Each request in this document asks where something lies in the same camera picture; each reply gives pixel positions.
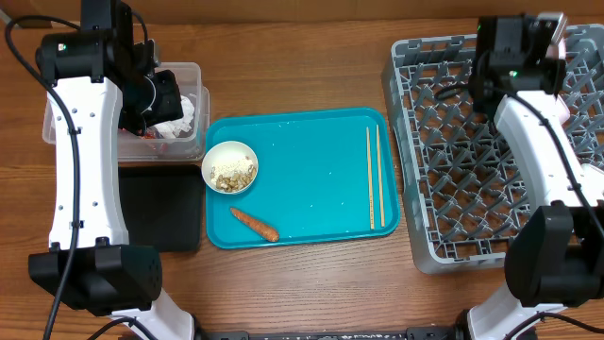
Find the white tissue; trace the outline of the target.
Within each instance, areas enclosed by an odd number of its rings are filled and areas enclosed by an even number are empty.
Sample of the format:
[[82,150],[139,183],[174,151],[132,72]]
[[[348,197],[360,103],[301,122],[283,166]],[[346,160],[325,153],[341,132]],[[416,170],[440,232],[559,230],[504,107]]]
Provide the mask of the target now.
[[180,100],[183,117],[174,121],[159,123],[151,127],[151,130],[164,139],[175,139],[192,131],[194,118],[194,105],[186,96]]

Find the red snack wrapper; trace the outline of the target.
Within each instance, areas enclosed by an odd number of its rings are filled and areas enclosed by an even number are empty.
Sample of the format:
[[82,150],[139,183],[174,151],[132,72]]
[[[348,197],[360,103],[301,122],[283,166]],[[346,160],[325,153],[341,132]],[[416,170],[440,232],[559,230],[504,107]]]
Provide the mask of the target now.
[[149,128],[144,135],[141,137],[142,140],[145,140],[145,144],[153,149],[155,152],[160,153],[162,148],[164,147],[163,143],[158,143],[157,139],[161,137],[160,133],[155,129]]

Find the wooden chopstick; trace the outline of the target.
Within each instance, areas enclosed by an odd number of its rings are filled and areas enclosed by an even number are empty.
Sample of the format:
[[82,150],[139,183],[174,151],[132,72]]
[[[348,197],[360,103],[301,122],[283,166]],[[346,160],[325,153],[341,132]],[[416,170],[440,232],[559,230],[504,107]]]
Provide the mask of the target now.
[[379,200],[379,218],[380,226],[385,227],[385,211],[383,198],[383,180],[382,180],[382,156],[379,126],[376,125],[376,147],[377,147],[377,177],[378,177],[378,200]]
[[367,175],[368,175],[368,195],[369,195],[369,215],[370,230],[375,229],[375,208],[374,208],[374,188],[373,188],[373,161],[371,152],[371,135],[369,127],[366,128],[366,151],[367,151]]

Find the white paper cup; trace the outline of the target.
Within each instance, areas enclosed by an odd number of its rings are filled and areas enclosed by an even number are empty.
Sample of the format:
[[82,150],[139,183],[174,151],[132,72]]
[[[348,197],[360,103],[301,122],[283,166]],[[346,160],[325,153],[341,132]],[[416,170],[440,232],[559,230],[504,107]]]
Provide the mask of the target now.
[[598,167],[584,163],[582,166],[582,171],[584,173],[584,177],[591,182],[601,182],[604,180],[604,171],[599,169]]

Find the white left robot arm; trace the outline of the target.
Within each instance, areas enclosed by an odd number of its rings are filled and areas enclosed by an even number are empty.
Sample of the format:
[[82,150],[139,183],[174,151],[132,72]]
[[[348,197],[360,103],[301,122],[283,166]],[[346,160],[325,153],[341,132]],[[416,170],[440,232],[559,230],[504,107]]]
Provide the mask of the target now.
[[199,339],[195,317],[163,290],[159,253],[129,241],[119,195],[120,130],[144,135],[182,117],[173,73],[162,71],[139,20],[121,1],[85,1],[78,25],[42,39],[31,74],[56,127],[57,197],[48,249],[30,278],[56,305],[105,316],[146,339]]

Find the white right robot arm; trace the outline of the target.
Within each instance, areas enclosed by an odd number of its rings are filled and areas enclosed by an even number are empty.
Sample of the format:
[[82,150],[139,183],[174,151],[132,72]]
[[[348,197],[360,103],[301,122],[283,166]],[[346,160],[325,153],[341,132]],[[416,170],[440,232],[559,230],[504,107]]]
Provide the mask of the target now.
[[603,297],[603,172],[579,162],[562,127],[565,26],[561,12],[478,20],[469,93],[509,146],[530,218],[507,250],[503,285],[467,313],[469,339],[514,339]]

